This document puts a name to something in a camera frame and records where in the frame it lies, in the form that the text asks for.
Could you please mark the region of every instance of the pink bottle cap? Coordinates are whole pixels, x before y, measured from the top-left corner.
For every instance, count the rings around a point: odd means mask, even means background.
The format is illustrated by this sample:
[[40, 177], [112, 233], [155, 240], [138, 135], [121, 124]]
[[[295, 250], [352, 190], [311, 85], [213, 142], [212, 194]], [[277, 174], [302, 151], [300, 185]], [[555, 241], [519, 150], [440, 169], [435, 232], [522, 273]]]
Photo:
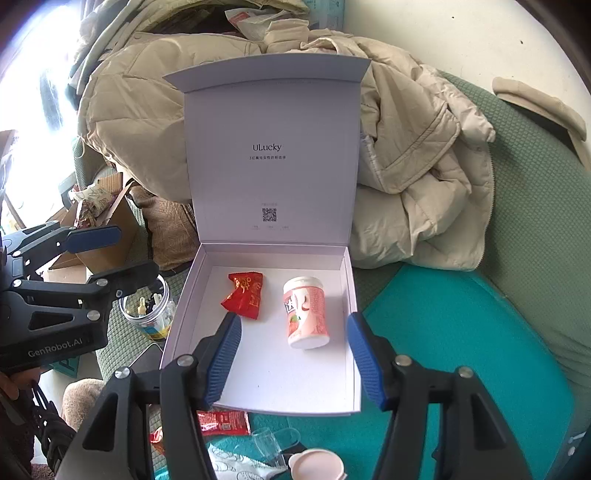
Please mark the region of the pink bottle cap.
[[329, 450], [312, 448], [292, 455], [289, 460], [293, 480], [345, 480], [345, 466]]

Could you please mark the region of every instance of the red packet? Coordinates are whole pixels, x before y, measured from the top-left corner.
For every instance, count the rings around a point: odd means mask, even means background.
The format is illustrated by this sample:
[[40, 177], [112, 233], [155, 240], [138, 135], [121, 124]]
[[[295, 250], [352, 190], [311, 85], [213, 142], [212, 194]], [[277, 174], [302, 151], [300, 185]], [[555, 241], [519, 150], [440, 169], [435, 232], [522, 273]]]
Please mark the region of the red packet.
[[229, 312], [257, 320], [261, 304], [262, 273], [230, 273], [228, 278], [234, 282], [234, 290], [222, 302]]
[[201, 433], [208, 435], [250, 435], [248, 413], [241, 410], [198, 411]]

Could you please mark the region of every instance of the qr code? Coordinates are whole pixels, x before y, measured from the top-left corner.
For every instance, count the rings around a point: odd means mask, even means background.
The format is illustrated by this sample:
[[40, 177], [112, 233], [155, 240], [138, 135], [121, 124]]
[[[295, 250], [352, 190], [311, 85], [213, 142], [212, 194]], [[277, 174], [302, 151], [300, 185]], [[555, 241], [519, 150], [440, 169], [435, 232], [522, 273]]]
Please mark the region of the qr code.
[[277, 209], [276, 208], [263, 208], [262, 221], [263, 222], [276, 222], [277, 221]]

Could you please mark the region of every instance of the white wall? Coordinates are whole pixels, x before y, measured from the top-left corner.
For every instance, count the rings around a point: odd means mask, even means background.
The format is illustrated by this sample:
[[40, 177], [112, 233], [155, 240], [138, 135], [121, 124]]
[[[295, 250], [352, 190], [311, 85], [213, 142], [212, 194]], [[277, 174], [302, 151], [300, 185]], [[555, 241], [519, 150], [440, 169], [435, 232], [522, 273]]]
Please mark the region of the white wall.
[[489, 91], [494, 77], [520, 80], [560, 98], [591, 129], [591, 95], [582, 79], [515, 0], [345, 0], [345, 31], [404, 48]]

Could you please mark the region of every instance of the white gift box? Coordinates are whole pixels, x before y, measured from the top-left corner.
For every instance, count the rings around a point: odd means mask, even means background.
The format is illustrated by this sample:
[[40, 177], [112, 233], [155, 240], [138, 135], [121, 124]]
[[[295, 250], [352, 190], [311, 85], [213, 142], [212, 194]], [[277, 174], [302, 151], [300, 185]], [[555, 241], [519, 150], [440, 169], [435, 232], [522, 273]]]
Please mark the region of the white gift box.
[[[202, 242], [162, 366], [215, 333], [233, 291], [228, 274], [263, 273], [258, 320], [242, 340], [221, 407], [286, 415], [361, 409], [346, 339], [356, 311], [347, 244], [359, 158], [360, 82], [369, 60], [285, 53], [218, 61], [165, 77], [185, 93], [191, 195]], [[283, 285], [324, 285], [330, 342], [287, 343]]]

